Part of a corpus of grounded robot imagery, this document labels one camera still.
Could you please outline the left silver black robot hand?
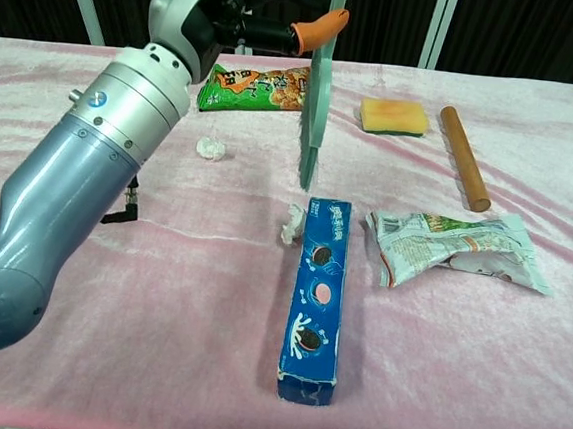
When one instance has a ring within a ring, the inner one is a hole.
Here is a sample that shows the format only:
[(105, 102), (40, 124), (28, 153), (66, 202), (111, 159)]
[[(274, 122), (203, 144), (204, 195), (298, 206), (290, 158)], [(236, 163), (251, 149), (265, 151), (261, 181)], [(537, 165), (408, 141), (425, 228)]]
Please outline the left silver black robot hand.
[(149, 39), (181, 59), (197, 84), (223, 49), (247, 45), (295, 57), (326, 45), (349, 22), (349, 12), (342, 7), (312, 22), (289, 24), (250, 15), (250, 7), (251, 0), (152, 0)]

